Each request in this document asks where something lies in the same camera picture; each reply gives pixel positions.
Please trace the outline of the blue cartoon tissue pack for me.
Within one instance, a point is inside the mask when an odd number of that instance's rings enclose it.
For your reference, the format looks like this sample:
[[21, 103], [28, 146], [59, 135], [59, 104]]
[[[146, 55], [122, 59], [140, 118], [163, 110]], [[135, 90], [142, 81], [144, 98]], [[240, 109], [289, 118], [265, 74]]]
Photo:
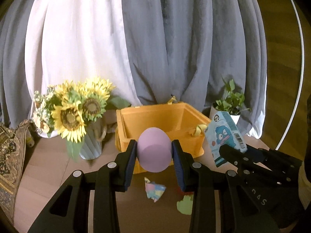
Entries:
[[226, 120], [226, 114], [229, 113], [218, 111], [204, 132], [216, 167], [220, 167], [227, 162], [219, 153], [219, 148], [222, 145], [229, 145], [241, 153], [247, 151], [246, 143], [240, 131], [230, 117], [229, 120]]

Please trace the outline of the red green fluffy plush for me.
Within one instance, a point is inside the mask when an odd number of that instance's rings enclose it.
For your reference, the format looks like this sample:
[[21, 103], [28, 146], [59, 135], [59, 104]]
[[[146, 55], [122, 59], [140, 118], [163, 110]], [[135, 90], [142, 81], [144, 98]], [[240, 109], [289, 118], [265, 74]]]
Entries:
[[179, 186], [176, 188], [176, 191], [177, 191], [178, 194], [180, 194], [180, 195], [182, 195], [182, 196], [190, 196], [190, 195], [193, 195], [193, 194], [194, 194], [193, 191], [190, 191], [190, 192], [184, 192], [184, 191], [182, 191], [181, 188], [180, 188]]

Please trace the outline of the pastel patchwork fabric pouch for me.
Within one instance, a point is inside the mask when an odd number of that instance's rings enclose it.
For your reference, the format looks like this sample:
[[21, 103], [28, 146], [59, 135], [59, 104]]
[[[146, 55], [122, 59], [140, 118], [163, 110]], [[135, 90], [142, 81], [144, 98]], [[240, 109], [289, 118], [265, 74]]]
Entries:
[[163, 193], [166, 191], [166, 186], [151, 182], [148, 178], [144, 178], [145, 192], [148, 199], [152, 199], [156, 203]]

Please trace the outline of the purple fluffy plush toy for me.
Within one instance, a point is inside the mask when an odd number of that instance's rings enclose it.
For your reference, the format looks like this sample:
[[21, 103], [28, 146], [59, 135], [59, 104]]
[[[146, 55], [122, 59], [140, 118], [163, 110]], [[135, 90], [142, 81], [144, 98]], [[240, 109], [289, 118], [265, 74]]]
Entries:
[[138, 139], [137, 158], [146, 171], [159, 173], [165, 170], [172, 159], [172, 144], [168, 135], [156, 127], [146, 129]]

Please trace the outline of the green flat plush leaf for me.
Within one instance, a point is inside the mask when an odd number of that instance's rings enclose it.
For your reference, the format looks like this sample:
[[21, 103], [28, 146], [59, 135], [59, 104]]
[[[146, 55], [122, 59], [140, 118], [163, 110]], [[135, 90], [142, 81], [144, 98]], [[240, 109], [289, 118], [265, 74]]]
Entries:
[[183, 215], [191, 215], [192, 205], [193, 205], [193, 194], [184, 195], [183, 199], [176, 203], [176, 208]]

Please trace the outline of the white plant pot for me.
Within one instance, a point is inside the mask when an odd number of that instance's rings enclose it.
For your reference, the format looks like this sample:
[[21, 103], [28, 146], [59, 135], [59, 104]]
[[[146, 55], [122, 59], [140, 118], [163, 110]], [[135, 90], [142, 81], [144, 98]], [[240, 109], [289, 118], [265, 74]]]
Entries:
[[[218, 111], [214, 108], [214, 104], [212, 104], [211, 108], [210, 108], [210, 114], [209, 114], [209, 118], [211, 120], [214, 119], [214, 116], [215, 114], [217, 113]], [[229, 114], [226, 114], [226, 120], [229, 120], [229, 117], [231, 118], [231, 120], [234, 122], [235, 125], [237, 125], [239, 119], [240, 119], [240, 115], [229, 115]]]

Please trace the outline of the green potted plant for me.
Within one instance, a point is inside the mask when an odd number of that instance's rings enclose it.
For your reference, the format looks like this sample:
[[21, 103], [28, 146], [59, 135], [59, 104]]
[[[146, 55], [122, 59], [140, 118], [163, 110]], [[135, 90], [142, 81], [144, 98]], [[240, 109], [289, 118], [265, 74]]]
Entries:
[[245, 105], [245, 95], [243, 92], [236, 91], [236, 85], [233, 79], [225, 81], [224, 93], [221, 99], [216, 100], [212, 107], [217, 111], [226, 111], [230, 115], [240, 115], [243, 111], [252, 112], [251, 108]]

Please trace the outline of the orange plastic crate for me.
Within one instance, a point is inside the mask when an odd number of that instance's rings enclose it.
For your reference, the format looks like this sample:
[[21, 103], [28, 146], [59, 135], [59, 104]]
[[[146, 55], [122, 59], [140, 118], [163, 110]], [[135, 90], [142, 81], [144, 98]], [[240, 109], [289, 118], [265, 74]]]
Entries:
[[130, 140], [138, 140], [150, 127], [163, 130], [171, 140], [179, 140], [182, 149], [194, 158], [204, 154], [204, 130], [211, 120], [187, 103], [127, 107], [116, 111], [118, 130], [115, 145], [126, 151]]

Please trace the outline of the grey ribbed vase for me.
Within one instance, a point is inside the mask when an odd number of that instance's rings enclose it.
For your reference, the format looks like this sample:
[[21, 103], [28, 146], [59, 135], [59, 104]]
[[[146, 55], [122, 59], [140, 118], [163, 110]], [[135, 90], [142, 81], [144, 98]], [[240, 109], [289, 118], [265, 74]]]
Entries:
[[107, 124], [104, 117], [90, 122], [86, 128], [84, 144], [79, 155], [85, 160], [94, 160], [102, 154], [102, 142], [107, 134]]

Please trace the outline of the patterned brown cushion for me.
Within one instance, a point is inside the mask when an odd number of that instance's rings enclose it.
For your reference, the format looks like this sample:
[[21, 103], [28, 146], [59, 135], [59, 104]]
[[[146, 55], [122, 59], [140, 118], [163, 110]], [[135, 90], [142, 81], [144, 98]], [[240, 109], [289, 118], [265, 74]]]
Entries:
[[36, 128], [24, 120], [16, 129], [1, 123], [1, 209], [14, 223], [15, 201], [23, 175], [26, 149], [34, 146]]

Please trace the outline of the sunflower bouquet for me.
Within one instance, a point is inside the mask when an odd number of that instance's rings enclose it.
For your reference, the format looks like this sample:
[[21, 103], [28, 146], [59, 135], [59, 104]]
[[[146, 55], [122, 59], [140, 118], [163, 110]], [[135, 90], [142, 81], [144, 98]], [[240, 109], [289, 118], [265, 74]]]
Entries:
[[107, 134], [113, 133], [115, 124], [107, 121], [105, 113], [131, 105], [117, 96], [114, 88], [108, 79], [97, 77], [85, 82], [64, 81], [51, 85], [45, 94], [34, 91], [32, 120], [38, 133], [47, 137], [59, 135], [66, 142], [69, 158], [77, 159], [84, 144], [86, 126], [104, 117]]

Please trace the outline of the white sheer curtain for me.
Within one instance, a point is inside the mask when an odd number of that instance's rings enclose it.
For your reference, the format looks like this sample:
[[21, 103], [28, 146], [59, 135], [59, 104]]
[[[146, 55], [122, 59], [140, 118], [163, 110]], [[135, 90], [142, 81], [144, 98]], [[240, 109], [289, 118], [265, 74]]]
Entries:
[[121, 0], [34, 0], [25, 38], [28, 91], [101, 77], [139, 106], [125, 41]]

